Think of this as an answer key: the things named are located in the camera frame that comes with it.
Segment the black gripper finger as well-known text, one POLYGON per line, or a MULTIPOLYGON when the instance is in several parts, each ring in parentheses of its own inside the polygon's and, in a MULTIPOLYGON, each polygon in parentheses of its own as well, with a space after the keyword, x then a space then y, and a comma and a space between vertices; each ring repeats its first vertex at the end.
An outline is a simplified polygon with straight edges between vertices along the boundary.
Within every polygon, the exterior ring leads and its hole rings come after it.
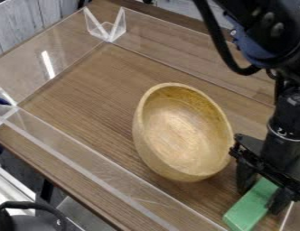
POLYGON ((273 215, 279 215, 295 198, 295 193, 288 188, 279 188, 269 199, 268 208, 273 215))
POLYGON ((245 194, 248 190, 256 184, 257 172, 255 166, 247 161, 245 158, 237 160, 236 169, 236 183, 237 191, 240 194, 245 194))

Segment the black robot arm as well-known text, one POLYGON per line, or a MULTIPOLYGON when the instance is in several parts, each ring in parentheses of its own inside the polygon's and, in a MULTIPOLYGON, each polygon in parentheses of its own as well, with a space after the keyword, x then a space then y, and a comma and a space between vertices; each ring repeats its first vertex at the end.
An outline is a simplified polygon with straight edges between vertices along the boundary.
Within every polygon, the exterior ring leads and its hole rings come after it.
POLYGON ((235 135, 237 187, 247 192, 263 176, 279 188, 268 200, 269 211, 280 214, 300 201, 300 0, 215 0, 233 24, 233 42, 249 65, 240 67, 223 39, 219 23, 207 7, 212 39, 228 67, 249 76, 267 71, 275 79, 275 112, 263 140, 235 135))

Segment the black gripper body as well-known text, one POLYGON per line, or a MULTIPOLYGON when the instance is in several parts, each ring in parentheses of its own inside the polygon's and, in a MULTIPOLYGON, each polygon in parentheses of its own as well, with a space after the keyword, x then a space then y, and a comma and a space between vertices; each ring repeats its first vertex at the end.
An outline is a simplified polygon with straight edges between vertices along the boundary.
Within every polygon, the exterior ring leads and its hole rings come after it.
POLYGON ((245 158, 257 174, 280 188, 288 188, 300 199, 300 140, 268 133, 260 140, 249 135, 235 135, 231 156, 245 158))

